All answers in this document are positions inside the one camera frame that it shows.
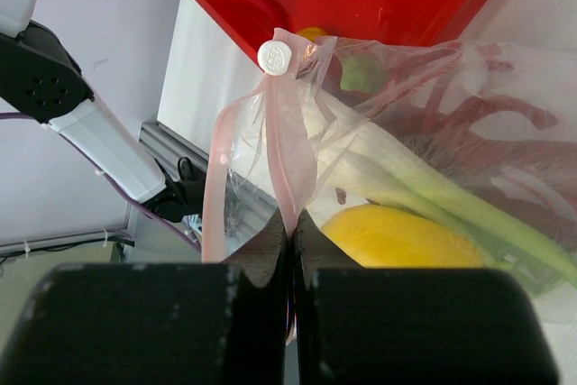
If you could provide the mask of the yellow lemon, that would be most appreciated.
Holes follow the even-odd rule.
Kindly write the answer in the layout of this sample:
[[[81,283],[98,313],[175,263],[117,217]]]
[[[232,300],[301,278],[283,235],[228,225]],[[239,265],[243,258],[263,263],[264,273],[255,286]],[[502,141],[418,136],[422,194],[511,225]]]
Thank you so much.
[[[451,230],[391,207],[362,205],[331,217],[321,232],[365,268],[479,268],[477,247]]]

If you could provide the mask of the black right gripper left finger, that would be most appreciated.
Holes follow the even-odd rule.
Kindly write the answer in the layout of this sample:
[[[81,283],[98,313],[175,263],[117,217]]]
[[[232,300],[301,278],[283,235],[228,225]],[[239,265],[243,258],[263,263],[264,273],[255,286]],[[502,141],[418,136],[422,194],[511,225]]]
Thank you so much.
[[[279,214],[212,264],[70,263],[32,290],[4,384],[281,384],[289,240]]]

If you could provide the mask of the clear zip top bag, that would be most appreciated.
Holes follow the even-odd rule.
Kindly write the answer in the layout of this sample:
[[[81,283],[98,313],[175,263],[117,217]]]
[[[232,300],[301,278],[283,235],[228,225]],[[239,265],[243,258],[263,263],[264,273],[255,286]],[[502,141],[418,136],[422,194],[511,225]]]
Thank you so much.
[[[491,267],[535,298],[576,282],[576,55],[277,30],[215,122],[202,258],[309,214],[366,267]]]

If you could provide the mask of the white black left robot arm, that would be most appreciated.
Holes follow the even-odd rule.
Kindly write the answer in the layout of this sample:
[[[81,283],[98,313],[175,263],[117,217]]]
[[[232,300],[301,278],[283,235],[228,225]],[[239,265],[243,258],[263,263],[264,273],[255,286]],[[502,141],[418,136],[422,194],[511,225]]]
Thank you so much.
[[[1,0],[1,97],[12,118],[57,133],[150,218],[179,223],[200,214],[205,176],[187,157],[173,179],[119,123],[47,27],[32,20],[37,0]]]

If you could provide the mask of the green custard apple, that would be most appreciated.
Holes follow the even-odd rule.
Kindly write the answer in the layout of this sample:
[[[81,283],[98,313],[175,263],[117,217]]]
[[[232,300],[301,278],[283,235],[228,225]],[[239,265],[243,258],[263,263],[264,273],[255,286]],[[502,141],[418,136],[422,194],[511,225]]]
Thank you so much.
[[[389,73],[374,58],[352,56],[341,59],[340,62],[342,90],[374,94],[382,90],[389,80]]]

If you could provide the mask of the green white leek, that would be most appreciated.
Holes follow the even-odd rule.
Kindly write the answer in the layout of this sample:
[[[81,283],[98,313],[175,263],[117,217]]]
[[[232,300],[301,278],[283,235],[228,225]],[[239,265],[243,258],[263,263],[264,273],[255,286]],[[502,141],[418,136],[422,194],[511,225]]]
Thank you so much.
[[[484,265],[576,281],[576,261],[544,234],[458,187],[376,124],[334,98],[308,99],[304,123],[317,157],[316,193],[340,188],[437,223],[472,242]]]

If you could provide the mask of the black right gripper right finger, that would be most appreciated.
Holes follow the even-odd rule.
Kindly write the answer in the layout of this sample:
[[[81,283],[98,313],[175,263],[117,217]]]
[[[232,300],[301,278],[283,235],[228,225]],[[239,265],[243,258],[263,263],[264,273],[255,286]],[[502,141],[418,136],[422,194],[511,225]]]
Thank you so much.
[[[308,213],[292,236],[304,384],[556,384],[526,292],[492,269],[365,269]]]

